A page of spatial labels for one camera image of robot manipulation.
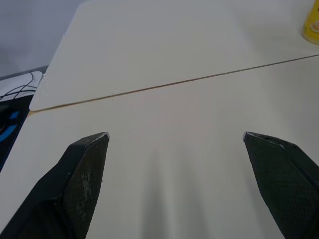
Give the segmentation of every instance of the yellow object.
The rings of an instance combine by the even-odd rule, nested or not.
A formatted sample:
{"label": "yellow object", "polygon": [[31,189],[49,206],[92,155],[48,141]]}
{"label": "yellow object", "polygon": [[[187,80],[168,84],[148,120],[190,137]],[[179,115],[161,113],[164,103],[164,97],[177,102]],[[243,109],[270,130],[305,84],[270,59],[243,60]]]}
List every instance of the yellow object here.
{"label": "yellow object", "polygon": [[315,1],[313,9],[305,20],[303,37],[314,44],[319,44],[319,0]]}

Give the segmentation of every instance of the wall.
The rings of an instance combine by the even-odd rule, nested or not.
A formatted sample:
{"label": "wall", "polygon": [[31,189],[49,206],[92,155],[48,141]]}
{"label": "wall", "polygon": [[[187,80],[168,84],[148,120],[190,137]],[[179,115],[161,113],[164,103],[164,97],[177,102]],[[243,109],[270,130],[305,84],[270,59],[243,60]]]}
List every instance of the wall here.
{"label": "wall", "polygon": [[0,0],[0,77],[48,65],[85,0]]}

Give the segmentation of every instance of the white table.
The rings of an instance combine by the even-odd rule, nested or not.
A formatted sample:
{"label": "white table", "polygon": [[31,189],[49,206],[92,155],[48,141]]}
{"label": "white table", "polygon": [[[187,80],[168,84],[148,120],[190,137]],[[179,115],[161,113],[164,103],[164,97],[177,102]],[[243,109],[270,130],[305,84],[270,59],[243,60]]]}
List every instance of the white table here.
{"label": "white table", "polygon": [[283,239],[242,136],[316,163],[319,57],[57,108],[26,119],[0,173],[0,231],[67,146],[110,134],[87,239]]}
{"label": "white table", "polygon": [[319,54],[313,0],[106,0],[79,7],[33,111]]}

